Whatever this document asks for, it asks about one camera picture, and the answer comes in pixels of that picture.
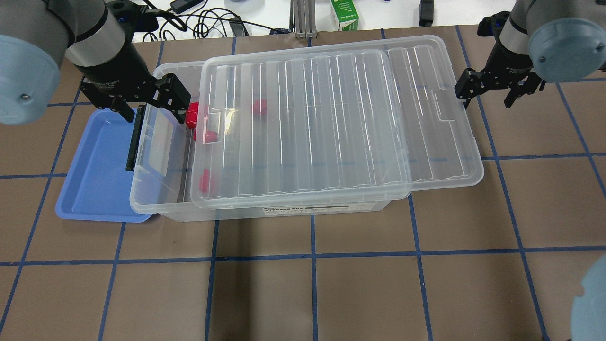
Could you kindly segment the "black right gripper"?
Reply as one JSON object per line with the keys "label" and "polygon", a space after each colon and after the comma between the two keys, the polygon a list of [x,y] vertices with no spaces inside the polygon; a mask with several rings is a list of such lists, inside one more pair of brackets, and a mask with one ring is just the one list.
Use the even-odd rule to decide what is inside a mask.
{"label": "black right gripper", "polygon": [[482,71],[472,68],[463,70],[454,87],[456,97],[463,100],[467,109],[472,99],[489,90],[509,89],[504,99],[506,108],[524,95],[543,91],[546,80],[532,69],[532,61],[526,54],[509,51],[502,45],[494,45]]}

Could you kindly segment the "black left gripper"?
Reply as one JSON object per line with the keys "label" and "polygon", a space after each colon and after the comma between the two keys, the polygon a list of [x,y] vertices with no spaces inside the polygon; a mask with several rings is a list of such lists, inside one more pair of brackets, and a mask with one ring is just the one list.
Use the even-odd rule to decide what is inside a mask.
{"label": "black left gripper", "polygon": [[78,69],[89,80],[89,83],[81,84],[81,91],[88,100],[96,107],[109,107],[128,123],[134,122],[135,111],[127,101],[164,108],[180,124],[186,120],[191,101],[186,86],[173,73],[154,78],[134,47],[122,48],[111,60],[100,65],[79,65]]}

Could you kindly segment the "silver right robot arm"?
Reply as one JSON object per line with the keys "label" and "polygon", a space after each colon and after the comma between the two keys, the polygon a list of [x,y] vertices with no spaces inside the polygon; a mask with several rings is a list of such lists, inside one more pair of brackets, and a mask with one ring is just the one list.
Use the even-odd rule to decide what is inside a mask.
{"label": "silver right robot arm", "polygon": [[518,0],[511,11],[484,17],[477,34],[495,43],[481,71],[467,68],[457,80],[454,91],[465,107],[487,91],[508,89],[510,108],[547,82],[605,70],[603,0]]}

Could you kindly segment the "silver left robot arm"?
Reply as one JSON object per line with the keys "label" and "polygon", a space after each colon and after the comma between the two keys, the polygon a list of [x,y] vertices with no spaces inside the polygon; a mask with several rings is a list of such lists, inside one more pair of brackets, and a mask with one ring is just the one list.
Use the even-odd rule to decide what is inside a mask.
{"label": "silver left robot arm", "polygon": [[65,59],[84,75],[91,103],[132,121],[127,102],[158,103],[162,87],[132,44],[134,33],[157,26],[156,15],[129,0],[3,0],[1,122],[41,118]]}

